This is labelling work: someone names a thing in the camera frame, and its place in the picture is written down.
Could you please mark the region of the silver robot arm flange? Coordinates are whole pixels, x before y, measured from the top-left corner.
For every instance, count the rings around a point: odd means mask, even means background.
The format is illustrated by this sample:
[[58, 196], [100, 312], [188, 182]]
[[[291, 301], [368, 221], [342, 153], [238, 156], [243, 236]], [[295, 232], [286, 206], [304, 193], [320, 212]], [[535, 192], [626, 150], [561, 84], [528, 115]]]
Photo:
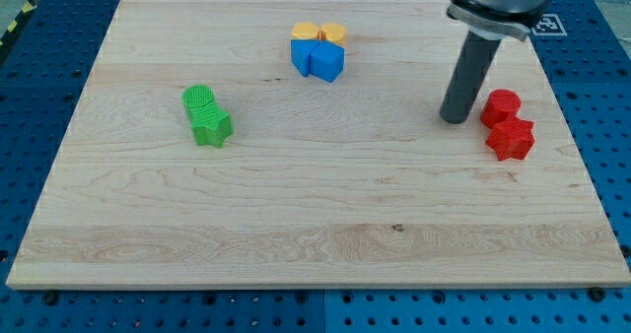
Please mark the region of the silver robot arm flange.
[[487, 40], [524, 41], [550, 0], [451, 0], [447, 15]]

